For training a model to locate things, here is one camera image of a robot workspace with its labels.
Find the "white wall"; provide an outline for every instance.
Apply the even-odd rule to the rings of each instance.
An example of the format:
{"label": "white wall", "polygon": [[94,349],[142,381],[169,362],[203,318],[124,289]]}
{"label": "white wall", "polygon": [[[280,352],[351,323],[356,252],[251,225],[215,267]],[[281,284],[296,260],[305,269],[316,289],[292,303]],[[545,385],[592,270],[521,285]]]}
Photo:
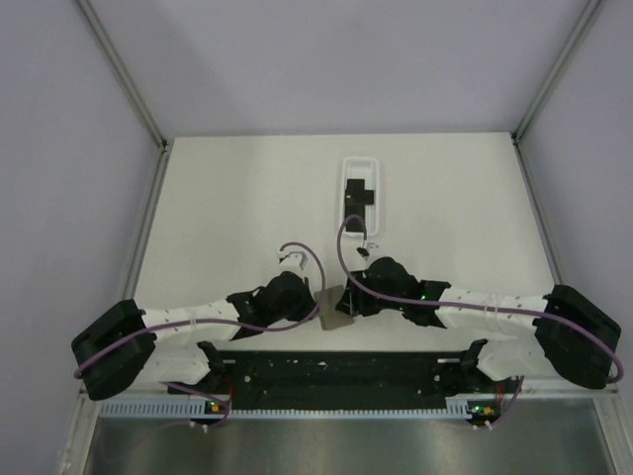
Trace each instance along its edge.
{"label": "white wall", "polygon": [[605,3],[525,150],[565,276],[622,326],[633,414],[633,2]]}
{"label": "white wall", "polygon": [[93,0],[169,136],[513,130],[587,0]]}
{"label": "white wall", "polygon": [[156,152],[71,2],[2,2],[0,45],[0,472],[51,473]]}

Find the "enclosure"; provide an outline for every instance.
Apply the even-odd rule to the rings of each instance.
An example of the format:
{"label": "enclosure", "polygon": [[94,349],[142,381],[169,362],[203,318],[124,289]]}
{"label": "enclosure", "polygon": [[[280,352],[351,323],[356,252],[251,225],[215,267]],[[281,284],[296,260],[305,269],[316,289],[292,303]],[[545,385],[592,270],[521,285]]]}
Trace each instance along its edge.
{"label": "enclosure", "polygon": [[[503,295],[572,285],[619,323],[628,367],[631,2],[29,0],[1,18],[7,473],[632,472],[629,377],[527,378],[492,432],[351,411],[237,412],[204,434],[106,417],[70,350],[119,300],[173,309],[261,285],[288,240],[345,285],[341,161],[371,156],[376,240],[409,272]],[[486,336],[408,324],[313,321],[218,350]]]}

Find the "metal sheet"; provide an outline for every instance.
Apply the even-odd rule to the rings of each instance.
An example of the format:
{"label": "metal sheet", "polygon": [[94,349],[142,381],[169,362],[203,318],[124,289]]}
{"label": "metal sheet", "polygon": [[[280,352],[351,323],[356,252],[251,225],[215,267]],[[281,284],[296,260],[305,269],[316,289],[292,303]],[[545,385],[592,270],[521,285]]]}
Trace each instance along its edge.
{"label": "metal sheet", "polygon": [[507,131],[585,2],[91,1],[169,138]]}
{"label": "metal sheet", "polygon": [[[446,421],[233,421],[202,433],[102,420],[86,474],[582,475],[615,473],[593,403],[519,401],[489,432]],[[98,446],[120,461],[106,463]]]}

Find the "white cable tray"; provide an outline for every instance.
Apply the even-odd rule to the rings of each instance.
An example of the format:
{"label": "white cable tray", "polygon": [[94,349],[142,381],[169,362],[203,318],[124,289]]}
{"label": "white cable tray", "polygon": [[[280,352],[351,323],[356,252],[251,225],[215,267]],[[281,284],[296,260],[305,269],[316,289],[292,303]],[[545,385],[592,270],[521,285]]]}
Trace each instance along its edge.
{"label": "white cable tray", "polygon": [[[218,419],[216,414],[205,414],[206,401],[183,399],[114,398],[106,401],[99,414],[105,419]],[[369,410],[369,411],[300,411],[255,410],[231,411],[231,419],[359,419],[359,420],[446,420],[470,419],[468,402],[446,400],[446,409]]]}

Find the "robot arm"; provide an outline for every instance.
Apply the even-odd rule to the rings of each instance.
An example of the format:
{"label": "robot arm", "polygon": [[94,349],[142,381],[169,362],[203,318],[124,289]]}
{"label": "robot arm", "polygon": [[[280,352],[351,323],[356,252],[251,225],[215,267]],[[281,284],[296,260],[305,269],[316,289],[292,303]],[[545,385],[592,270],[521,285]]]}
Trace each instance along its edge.
{"label": "robot arm", "polygon": [[[126,300],[112,307],[73,340],[71,348],[80,366],[120,338],[156,326],[164,330],[140,334],[87,368],[81,377],[90,398],[107,399],[130,387],[158,382],[178,381],[192,389],[216,387],[224,363],[213,341],[253,336],[261,333],[257,328],[282,319],[299,322],[316,305],[303,272],[305,253],[280,251],[279,258],[280,274],[268,285],[213,303],[141,310],[134,300]],[[218,321],[198,325],[201,319]],[[170,327],[182,321],[191,324]]]}
{"label": "robot arm", "polygon": [[[603,351],[567,327],[521,315],[521,310],[531,310],[563,317],[614,350],[620,336],[619,325],[575,289],[556,285],[549,294],[535,297],[472,292],[448,282],[418,281],[402,265],[384,256],[374,243],[357,250],[365,259],[365,266],[352,271],[352,275],[366,287],[389,296],[450,305],[416,306],[388,301],[348,281],[336,310],[350,316],[371,316],[391,309],[423,327],[490,332],[493,336],[474,342],[469,354],[476,357],[477,369],[493,381],[517,375],[559,374],[586,388],[605,386],[611,360]],[[516,313],[499,309],[513,309]]]}

